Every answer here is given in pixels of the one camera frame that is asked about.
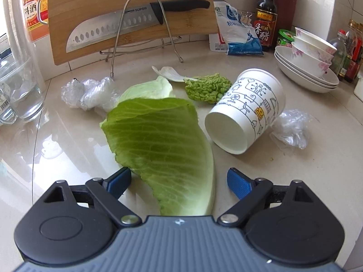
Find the large green cabbage leaf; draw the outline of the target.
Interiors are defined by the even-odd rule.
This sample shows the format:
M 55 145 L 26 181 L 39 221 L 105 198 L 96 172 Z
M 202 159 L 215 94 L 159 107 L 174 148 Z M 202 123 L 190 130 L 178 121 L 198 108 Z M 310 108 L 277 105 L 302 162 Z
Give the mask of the large green cabbage leaf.
M 125 100 L 108 113 L 100 127 L 115 160 L 152 189 L 161 215 L 211 214 L 213 153 L 192 102 L 181 98 Z

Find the plastic wrap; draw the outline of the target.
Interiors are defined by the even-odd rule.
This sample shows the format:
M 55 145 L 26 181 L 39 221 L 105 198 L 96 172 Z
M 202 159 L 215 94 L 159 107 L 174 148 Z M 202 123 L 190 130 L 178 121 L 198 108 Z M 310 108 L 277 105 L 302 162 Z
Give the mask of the plastic wrap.
M 61 88 L 61 99 L 70 108 L 84 111 L 97 108 L 109 112 L 117 105 L 120 96 L 114 80 L 110 77 L 83 81 L 74 78 Z
M 282 151 L 306 149 L 309 141 L 308 124 L 314 118 L 298 109 L 284 110 L 273 122 L 270 137 Z

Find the printed white paper cup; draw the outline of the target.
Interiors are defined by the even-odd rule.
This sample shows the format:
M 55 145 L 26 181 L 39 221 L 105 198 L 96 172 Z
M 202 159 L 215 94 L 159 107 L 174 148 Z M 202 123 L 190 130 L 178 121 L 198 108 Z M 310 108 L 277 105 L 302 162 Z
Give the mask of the printed white paper cup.
M 281 83 L 263 69 L 246 69 L 205 117 L 211 140 L 233 155 L 244 153 L 285 108 Z

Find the curly green vegetable piece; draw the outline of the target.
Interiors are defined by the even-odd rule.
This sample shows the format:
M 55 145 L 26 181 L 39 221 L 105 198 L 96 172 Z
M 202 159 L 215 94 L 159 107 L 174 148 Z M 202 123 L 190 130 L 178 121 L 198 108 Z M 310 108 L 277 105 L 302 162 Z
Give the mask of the curly green vegetable piece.
M 192 78 L 180 75 L 170 66 L 165 66 L 160 70 L 155 66 L 151 68 L 157 75 L 165 77 L 167 80 L 184 83 L 186 94 L 193 101 L 217 104 L 232 86 L 231 81 L 219 73 Z

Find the small pale cabbage leaf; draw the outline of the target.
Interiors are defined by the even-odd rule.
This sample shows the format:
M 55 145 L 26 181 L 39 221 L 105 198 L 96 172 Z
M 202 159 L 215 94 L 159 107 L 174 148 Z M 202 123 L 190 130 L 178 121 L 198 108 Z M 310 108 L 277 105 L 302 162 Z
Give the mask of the small pale cabbage leaf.
M 162 77 L 158 76 L 157 79 L 136 84 L 129 87 L 120 96 L 118 102 L 125 100 L 131 100 L 135 98 L 144 99 L 163 99 L 163 98 L 174 98 L 175 93 L 170 82 Z

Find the middle white plate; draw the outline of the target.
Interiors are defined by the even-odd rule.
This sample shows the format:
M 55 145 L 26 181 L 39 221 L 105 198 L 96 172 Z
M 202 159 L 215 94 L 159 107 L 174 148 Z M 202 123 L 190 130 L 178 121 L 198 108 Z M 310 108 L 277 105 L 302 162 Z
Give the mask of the middle white plate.
M 283 63 L 281 57 L 276 52 L 274 52 L 274 56 L 277 60 L 277 65 L 279 69 L 297 85 L 316 93 L 328 93 L 336 89 L 336 87 L 323 85 L 322 83 L 319 83 L 317 81 L 314 82 L 312 79 L 305 75 L 300 75 L 299 73 L 289 68 L 285 63 Z

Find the bottom floral white bowl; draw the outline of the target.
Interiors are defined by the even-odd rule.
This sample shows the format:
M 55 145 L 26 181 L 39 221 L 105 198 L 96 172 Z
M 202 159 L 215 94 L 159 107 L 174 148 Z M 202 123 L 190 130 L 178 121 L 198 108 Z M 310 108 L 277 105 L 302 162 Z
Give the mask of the bottom floral white bowl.
M 296 67 L 317 77 L 323 76 L 331 65 L 331 63 L 326 63 L 307 54 L 297 47 L 295 42 L 292 43 L 291 61 Z

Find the floral white bowl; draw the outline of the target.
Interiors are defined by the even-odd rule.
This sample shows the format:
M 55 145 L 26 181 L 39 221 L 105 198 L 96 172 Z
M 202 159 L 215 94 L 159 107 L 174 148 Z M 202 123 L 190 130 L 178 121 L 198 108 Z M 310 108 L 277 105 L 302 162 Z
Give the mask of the floral white bowl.
M 319 36 L 314 35 L 313 33 L 310 33 L 309 31 L 295 27 L 295 33 L 298 38 L 300 38 L 304 41 L 307 41 L 308 43 L 313 44 L 313 46 L 316 46 L 331 55 L 334 55 L 335 52 L 337 51 L 337 48 L 334 47 L 332 44 L 323 40 Z
M 292 43 L 291 61 L 296 67 L 317 77 L 323 76 L 331 65 L 331 63 L 326 63 L 307 54 L 297 47 L 295 42 Z
M 320 49 L 319 47 L 313 46 L 313 44 L 308 43 L 299 37 L 294 37 L 294 43 L 299 50 L 323 62 L 330 63 L 334 57 L 330 53 Z

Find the clear glass of water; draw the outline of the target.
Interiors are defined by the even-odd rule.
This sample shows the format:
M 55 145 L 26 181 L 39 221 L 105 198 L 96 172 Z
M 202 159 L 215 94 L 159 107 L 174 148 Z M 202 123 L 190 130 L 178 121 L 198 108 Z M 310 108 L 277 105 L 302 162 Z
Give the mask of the clear glass of water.
M 24 122 L 33 121 L 44 107 L 44 96 L 37 75 L 31 58 L 20 63 L 10 54 L 1 61 L 1 92 L 18 118 Z

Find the top white plate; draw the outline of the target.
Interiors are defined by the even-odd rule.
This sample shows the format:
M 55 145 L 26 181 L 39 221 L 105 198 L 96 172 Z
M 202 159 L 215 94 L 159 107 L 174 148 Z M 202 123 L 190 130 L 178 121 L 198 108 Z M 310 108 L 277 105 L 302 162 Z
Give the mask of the top white plate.
M 283 63 L 285 63 L 288 67 L 290 67 L 293 71 L 300 73 L 301 75 L 304 75 L 311 80 L 314 80 L 316 82 L 321 83 L 322 85 L 336 87 L 340 81 L 336 74 L 328 68 L 327 71 L 323 75 L 313 75 L 312 73 L 309 73 L 305 71 L 304 69 L 301 69 L 294 65 L 290 61 L 290 57 L 292 56 L 292 48 L 286 47 L 286 46 L 277 46 L 275 48 L 275 54 L 279 59 L 282 60 Z

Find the white plastic seasoning box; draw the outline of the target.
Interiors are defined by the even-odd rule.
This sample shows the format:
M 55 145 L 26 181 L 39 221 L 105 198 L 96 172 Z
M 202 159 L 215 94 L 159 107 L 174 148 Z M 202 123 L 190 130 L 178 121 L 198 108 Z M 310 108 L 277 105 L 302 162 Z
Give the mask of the white plastic seasoning box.
M 354 95 L 363 102 L 363 73 L 358 72 L 358 81 L 354 88 Z

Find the white blue salt bag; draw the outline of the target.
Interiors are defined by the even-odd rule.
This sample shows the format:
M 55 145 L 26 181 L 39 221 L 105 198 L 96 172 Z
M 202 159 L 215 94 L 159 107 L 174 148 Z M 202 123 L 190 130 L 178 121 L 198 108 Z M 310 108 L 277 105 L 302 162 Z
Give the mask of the white blue salt bag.
M 241 13 L 225 0 L 213 0 L 218 32 L 210 34 L 212 52 L 227 55 L 263 55 L 262 45 L 250 23 L 250 17 Z

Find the clear red capped bottle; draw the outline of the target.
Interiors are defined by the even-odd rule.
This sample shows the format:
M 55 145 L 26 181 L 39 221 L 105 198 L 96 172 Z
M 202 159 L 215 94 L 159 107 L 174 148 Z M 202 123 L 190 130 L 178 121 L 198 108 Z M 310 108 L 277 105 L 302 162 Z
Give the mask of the clear red capped bottle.
M 334 53 L 334 57 L 332 59 L 332 64 L 330 65 L 330 69 L 336 75 L 339 75 L 346 56 L 345 39 L 346 31 L 344 29 L 340 29 L 337 33 L 337 37 L 329 41 L 329 43 L 336 48 L 336 52 Z

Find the middle floral white bowl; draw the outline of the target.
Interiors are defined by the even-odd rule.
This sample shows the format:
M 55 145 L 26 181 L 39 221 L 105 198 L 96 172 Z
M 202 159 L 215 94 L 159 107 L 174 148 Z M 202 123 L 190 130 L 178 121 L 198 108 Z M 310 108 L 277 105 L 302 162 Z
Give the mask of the middle floral white bowl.
M 319 47 L 313 46 L 313 44 L 308 43 L 299 37 L 294 37 L 294 43 L 299 50 L 323 62 L 330 63 L 334 57 L 330 53 L 320 49 Z

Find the green lidded jar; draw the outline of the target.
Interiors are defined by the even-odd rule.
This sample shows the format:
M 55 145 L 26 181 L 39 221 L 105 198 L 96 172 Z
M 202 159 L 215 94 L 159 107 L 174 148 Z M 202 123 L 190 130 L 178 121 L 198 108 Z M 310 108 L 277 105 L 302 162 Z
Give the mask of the green lidded jar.
M 280 29 L 277 34 L 277 45 L 292 47 L 292 42 L 294 42 L 295 33 L 287 29 Z

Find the top floral white bowl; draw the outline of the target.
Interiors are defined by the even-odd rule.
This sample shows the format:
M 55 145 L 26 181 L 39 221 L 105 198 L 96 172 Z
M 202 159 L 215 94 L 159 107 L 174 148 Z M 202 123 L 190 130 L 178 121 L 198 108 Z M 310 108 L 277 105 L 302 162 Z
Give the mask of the top floral white bowl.
M 313 33 L 310 33 L 309 31 L 295 27 L 295 33 L 298 38 L 300 38 L 304 41 L 307 41 L 308 43 L 313 44 L 313 46 L 316 46 L 331 55 L 334 55 L 335 52 L 337 51 L 337 48 L 334 47 L 332 44 L 323 40 L 319 36 L 314 35 Z

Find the dark vinegar bottle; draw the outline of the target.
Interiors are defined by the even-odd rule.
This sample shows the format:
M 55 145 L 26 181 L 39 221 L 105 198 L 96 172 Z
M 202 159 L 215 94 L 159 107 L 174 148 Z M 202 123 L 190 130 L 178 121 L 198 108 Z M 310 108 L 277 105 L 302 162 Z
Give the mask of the dark vinegar bottle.
M 272 48 L 276 21 L 277 7 L 275 5 L 275 0 L 259 0 L 253 27 L 255 28 L 255 33 L 259 38 L 264 51 Z

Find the yellow oil bottle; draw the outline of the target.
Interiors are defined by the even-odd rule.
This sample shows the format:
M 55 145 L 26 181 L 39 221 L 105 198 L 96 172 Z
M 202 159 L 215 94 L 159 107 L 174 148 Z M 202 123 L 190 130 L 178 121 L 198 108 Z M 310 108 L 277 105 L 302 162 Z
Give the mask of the yellow oil bottle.
M 362 25 L 356 23 L 354 20 L 350 20 L 349 24 L 353 27 L 353 30 L 356 33 L 356 46 L 353 49 L 353 55 L 348 67 L 348 70 L 345 74 L 345 81 L 352 83 L 355 80 L 358 70 L 361 66 L 361 53 L 362 53 Z

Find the bamboo cutting board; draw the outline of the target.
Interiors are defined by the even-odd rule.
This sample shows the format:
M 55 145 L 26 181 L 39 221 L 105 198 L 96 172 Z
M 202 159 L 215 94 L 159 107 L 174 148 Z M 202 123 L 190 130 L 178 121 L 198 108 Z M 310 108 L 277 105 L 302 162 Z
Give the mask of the bamboo cutting board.
M 213 0 L 47 0 L 54 63 L 152 39 L 218 30 Z

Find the dark red knife block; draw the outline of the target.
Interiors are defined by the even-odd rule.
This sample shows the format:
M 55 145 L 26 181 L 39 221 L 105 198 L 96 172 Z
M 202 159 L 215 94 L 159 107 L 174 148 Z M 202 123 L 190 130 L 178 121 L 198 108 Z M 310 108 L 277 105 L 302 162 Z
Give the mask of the dark red knife block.
M 277 22 L 275 27 L 275 35 L 273 38 L 273 46 L 277 45 L 277 37 L 280 29 L 291 30 L 297 0 L 275 0 L 277 6 Z

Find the orange cooking wine jug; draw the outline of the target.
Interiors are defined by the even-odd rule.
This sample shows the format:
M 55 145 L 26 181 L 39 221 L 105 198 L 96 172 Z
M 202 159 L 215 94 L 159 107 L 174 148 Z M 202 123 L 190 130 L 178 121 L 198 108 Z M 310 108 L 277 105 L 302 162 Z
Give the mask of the orange cooking wine jug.
M 23 10 L 27 29 L 32 42 L 49 34 L 48 26 L 40 22 L 37 14 L 44 22 L 48 22 L 47 0 L 23 0 Z

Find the black handled santoku knife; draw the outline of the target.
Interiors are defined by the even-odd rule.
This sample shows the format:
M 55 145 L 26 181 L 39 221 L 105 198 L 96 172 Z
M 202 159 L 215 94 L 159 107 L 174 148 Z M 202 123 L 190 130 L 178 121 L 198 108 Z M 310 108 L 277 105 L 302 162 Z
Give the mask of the black handled santoku knife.
M 194 9 L 208 9 L 207 0 L 169 0 L 162 1 L 165 12 L 185 12 Z M 70 53 L 86 46 L 116 37 L 122 10 L 99 15 L 80 23 L 68 37 L 66 52 Z M 125 12 L 120 34 L 127 34 L 138 29 L 162 25 L 161 7 L 157 2 L 128 8 Z

